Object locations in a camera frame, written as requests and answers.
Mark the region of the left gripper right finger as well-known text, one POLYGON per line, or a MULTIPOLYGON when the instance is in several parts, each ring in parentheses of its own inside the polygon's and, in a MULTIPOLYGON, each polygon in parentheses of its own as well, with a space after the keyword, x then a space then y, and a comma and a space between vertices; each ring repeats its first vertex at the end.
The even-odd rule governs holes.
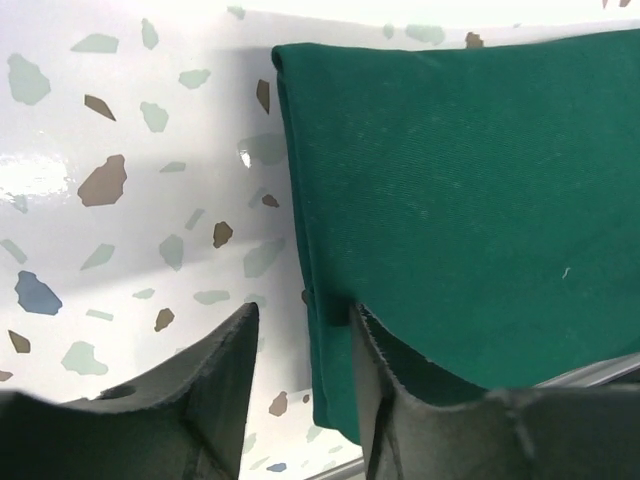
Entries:
POLYGON ((487 390, 427 360, 364 305, 350 310, 369 479, 635 479, 639 377, 487 390))

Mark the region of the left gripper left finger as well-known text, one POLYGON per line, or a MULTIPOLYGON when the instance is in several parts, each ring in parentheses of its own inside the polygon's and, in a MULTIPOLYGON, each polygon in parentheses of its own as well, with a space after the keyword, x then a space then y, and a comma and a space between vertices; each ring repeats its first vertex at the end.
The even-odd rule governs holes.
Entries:
POLYGON ((93 400, 1 394, 4 479, 236 479, 259 333, 246 303, 211 333, 93 400))

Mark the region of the green surgical cloth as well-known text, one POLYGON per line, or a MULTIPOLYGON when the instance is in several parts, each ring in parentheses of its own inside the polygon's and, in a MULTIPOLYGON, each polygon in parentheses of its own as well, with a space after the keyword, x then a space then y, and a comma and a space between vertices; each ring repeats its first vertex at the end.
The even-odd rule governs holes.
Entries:
POLYGON ((313 418, 360 439, 349 308, 485 388, 639 349, 639 33, 271 53, 313 418))

